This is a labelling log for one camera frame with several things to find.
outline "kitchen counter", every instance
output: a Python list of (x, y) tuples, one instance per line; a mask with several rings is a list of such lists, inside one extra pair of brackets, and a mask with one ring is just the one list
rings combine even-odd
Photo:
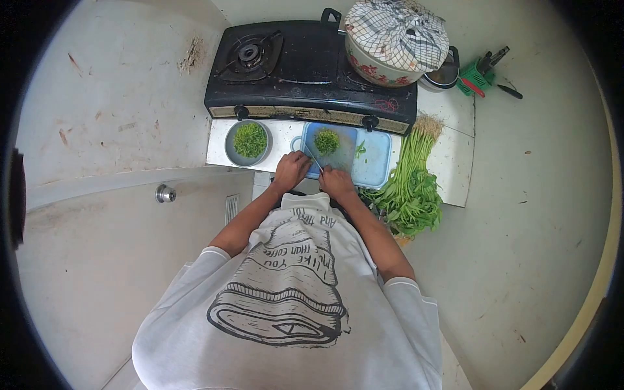
[[(418, 87), (418, 111), (438, 115), (444, 120), (442, 134), (427, 160), (427, 168), (438, 177), (438, 193), (444, 203), (464, 207), (468, 197), (472, 154), (474, 151), (474, 98), (459, 89), (434, 93)], [(271, 150), (254, 170), (275, 172), (284, 154), (290, 153), (290, 142), (301, 135), (305, 122), (295, 120), (260, 120), (273, 136)], [(236, 167), (226, 156), (225, 136), (236, 119), (215, 119), (210, 125), (206, 163)], [(402, 137), (391, 135), (390, 167), (399, 160)]]

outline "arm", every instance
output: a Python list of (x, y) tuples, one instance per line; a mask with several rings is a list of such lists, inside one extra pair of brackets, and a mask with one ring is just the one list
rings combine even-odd
[(225, 228), (210, 242), (225, 250), (231, 257), (241, 253), (249, 242), (251, 233), (260, 226), (262, 221), (284, 195), (299, 184), (306, 175), (311, 161), (303, 152), (284, 154), (277, 165), (275, 179), (269, 187), (249, 203)]
[(388, 281), (396, 276), (416, 280), (414, 269), (386, 227), (377, 220), (360, 200), (348, 173), (333, 170), (329, 165), (319, 177), (321, 188), (344, 207), (364, 240), (381, 278)]

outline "stove knob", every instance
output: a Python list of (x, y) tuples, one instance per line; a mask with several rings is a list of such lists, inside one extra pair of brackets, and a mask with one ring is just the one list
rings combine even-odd
[(366, 128), (369, 133), (373, 132), (373, 129), (379, 124), (379, 119), (373, 115), (367, 115), (362, 118), (362, 126)]
[(249, 110), (244, 105), (236, 105), (234, 106), (234, 115), (236, 115), (236, 119), (243, 120), (249, 116)]

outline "checkered cloth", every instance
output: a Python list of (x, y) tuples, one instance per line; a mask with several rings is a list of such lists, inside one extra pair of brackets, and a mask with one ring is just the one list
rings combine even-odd
[(397, 69), (432, 72), (449, 52), (445, 20), (414, 0), (357, 0), (344, 20), (353, 41)]

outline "gas stove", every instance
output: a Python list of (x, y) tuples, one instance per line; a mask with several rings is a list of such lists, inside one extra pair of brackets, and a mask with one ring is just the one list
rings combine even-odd
[(355, 73), (340, 19), (326, 8), (320, 21), (226, 29), (204, 98), (212, 118), (294, 119), (407, 135), (416, 120), (416, 83), (389, 89)]

